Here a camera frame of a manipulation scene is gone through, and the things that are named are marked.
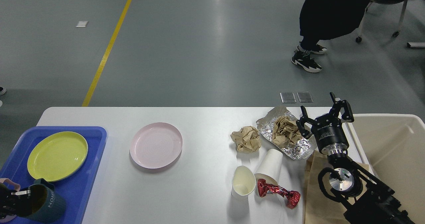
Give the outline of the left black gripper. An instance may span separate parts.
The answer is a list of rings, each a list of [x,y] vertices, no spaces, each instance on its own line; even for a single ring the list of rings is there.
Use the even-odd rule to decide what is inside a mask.
[[[31,190],[9,190],[4,184],[0,185],[0,219],[9,214],[21,217],[32,213]]]

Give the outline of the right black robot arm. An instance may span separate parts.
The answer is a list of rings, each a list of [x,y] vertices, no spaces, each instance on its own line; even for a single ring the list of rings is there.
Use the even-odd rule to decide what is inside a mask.
[[[342,123],[354,122],[354,115],[348,101],[332,92],[330,96],[333,105],[328,113],[312,119],[301,106],[296,121],[304,138],[314,136],[319,152],[330,164],[317,177],[321,192],[345,207],[344,217],[351,224],[411,224],[408,212],[399,210],[401,203],[393,189],[348,156]]]

